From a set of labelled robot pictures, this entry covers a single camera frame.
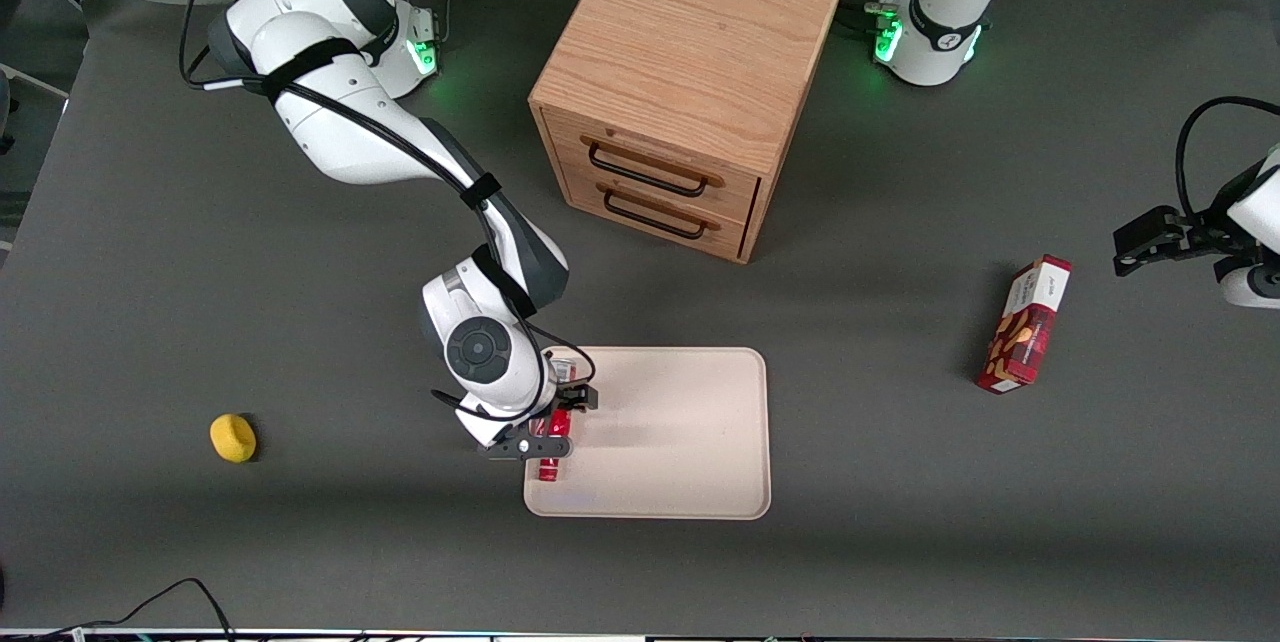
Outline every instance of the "green led light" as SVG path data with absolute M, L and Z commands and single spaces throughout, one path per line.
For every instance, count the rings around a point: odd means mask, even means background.
M 876 41 L 876 56 L 882 63 L 888 63 L 893 59 L 893 52 L 897 51 L 897 41 L 902 38 L 902 23 L 893 19 L 888 28 L 883 29 Z
M 982 24 L 978 24 L 978 28 L 973 31 L 973 40 L 969 41 L 969 51 L 964 54 L 965 61 L 973 59 L 974 50 L 978 49 L 978 37 L 980 36 L 982 36 Z
M 408 52 L 413 58 L 413 64 L 417 65 L 417 72 L 421 72 L 424 77 L 429 77 L 435 72 L 435 45 L 431 42 L 415 42 L 412 40 L 406 40 L 408 45 Z

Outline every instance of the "wooden cabinet top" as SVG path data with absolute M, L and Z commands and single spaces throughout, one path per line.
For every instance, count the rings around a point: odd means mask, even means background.
M 838 0 L 580 0 L 530 93 L 772 174 Z

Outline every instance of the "metal drawer handle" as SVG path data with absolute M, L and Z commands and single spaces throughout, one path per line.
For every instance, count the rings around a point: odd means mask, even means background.
M 613 197 L 618 196 L 622 197 L 622 200 L 627 200 L 628 203 L 648 206 L 641 203 L 640 200 L 632 200 L 632 197 L 627 197 L 626 194 L 618 194 L 617 191 L 612 191 L 608 187 L 599 187 L 599 188 L 600 191 L 604 192 L 604 208 L 609 210 L 609 212 L 617 214 L 618 217 L 630 219 L 630 221 L 632 223 L 646 224 L 646 226 L 653 226 L 654 229 L 662 229 L 662 231 L 668 233 L 668 235 L 684 237 L 685 240 L 700 240 L 703 233 L 707 231 L 708 228 L 719 228 L 718 224 L 714 223 L 698 221 L 698 231 L 687 231 L 687 229 L 681 229 L 680 226 L 671 226 L 671 224 L 667 223 L 658 223 L 657 219 L 649 219 L 645 217 L 645 215 L 643 214 L 631 212 L 631 210 L 621 208 L 620 206 L 611 203 Z
M 617 176 L 626 176 L 627 180 L 643 182 L 645 183 L 645 185 L 658 187 L 659 191 L 672 192 L 672 194 L 680 194 L 684 197 L 700 197 L 703 192 L 707 191 L 707 183 L 710 182 L 709 178 L 705 176 L 704 174 L 704 176 L 701 176 L 701 180 L 694 188 L 672 185 L 671 182 L 658 180 L 657 176 L 649 176 L 648 174 L 640 171 L 631 171 L 631 169 L 627 168 L 618 168 L 617 164 L 604 162 L 603 159 L 595 156 L 598 151 L 600 151 L 600 142 L 591 142 L 591 148 L 588 151 L 586 156 L 588 159 L 591 160 L 591 165 L 594 168 L 603 169 L 603 171 L 612 171 L 613 174 L 617 174 Z

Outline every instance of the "black strap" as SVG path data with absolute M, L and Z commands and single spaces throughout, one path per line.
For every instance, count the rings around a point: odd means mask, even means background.
M 396 43 L 396 37 L 399 37 L 399 17 L 393 14 L 392 26 L 388 27 L 381 35 L 369 40 L 369 43 L 360 49 L 360 51 L 369 52 L 369 56 L 374 58 L 370 67 L 378 67 L 381 64 L 383 55 L 387 54 L 387 50 L 392 49 L 393 43 Z
M 908 13 L 911 18 L 911 23 L 915 28 L 920 31 L 922 35 L 928 37 L 929 45 L 934 51 L 951 51 L 959 49 L 959 46 L 969 40 L 969 35 L 982 24 L 982 18 L 972 24 L 965 24 L 964 27 L 947 27 L 929 19 L 928 14 L 924 14 L 924 8 L 920 6 L 920 0 L 911 0 L 908 4 Z
M 462 197 L 463 203 L 466 203 L 468 208 L 476 208 L 480 203 L 484 203 L 485 200 L 493 197 L 500 188 L 502 185 L 499 185 L 498 178 L 493 176 L 489 171 L 485 171 L 480 175 L 479 180 L 475 182 L 475 185 L 467 187 L 466 191 L 462 191 L 462 194 L 458 196 Z
M 297 58 L 285 61 L 276 67 L 275 72 L 268 74 L 265 81 L 262 81 L 262 95 L 266 95 L 266 98 L 271 100 L 271 104 L 275 104 L 275 100 L 279 98 L 285 86 L 297 81 L 298 77 L 302 77 L 307 72 L 315 72 L 333 63 L 334 58 L 342 58 L 344 54 L 360 54 L 360 50 L 356 49 L 356 45 L 351 43 L 351 40 L 338 37 L 321 40 L 311 45 L 310 49 L 300 51 Z
M 506 297 L 511 304 L 515 304 L 515 312 L 520 315 L 521 318 L 530 318 L 534 317 L 534 315 L 538 315 L 538 308 L 535 308 L 534 301 L 529 299 L 525 288 L 518 285 L 516 280 L 507 274 L 507 270 L 502 267 L 502 263 L 498 263 L 498 260 L 493 258 L 489 246 L 476 247 L 476 251 L 471 253 L 471 262 L 475 262 L 476 267 L 480 267 L 480 274 L 489 278 L 489 281 L 493 283 L 494 286 L 498 286 L 498 292 L 502 292 L 502 295 Z

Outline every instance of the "drawer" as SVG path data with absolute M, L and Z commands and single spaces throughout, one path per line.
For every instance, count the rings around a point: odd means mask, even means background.
M 544 110 L 544 119 L 566 174 L 625 185 L 677 208 L 741 223 L 751 214 L 759 185 L 750 174 L 664 150 L 584 116 Z
M 570 203 L 612 223 L 626 224 L 664 240 L 680 242 L 721 258 L 737 260 L 745 235 L 745 223 L 700 212 L 666 200 L 654 200 L 635 185 L 609 185 L 596 178 L 564 169 Z

